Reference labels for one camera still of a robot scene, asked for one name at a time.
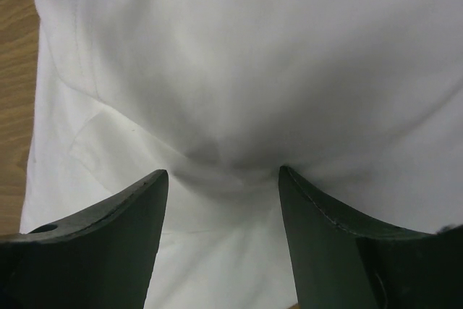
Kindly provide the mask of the white t shirt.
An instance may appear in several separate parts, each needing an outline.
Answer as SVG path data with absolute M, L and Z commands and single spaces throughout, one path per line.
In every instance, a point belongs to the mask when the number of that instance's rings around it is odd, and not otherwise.
M 462 223 L 462 0 L 35 0 L 20 229 L 157 169 L 147 308 L 288 308 L 280 166 L 408 229 Z

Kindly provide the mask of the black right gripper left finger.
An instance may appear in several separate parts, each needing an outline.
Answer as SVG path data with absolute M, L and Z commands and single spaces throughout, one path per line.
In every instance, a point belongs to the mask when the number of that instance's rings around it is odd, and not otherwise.
M 77 213 L 1 237 L 1 307 L 143 308 L 168 186 L 156 170 Z

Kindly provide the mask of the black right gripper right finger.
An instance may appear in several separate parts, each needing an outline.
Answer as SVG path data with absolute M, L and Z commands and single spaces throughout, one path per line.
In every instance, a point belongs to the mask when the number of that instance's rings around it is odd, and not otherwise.
M 435 234 L 374 219 L 279 171 L 301 308 L 460 308 L 462 228 Z

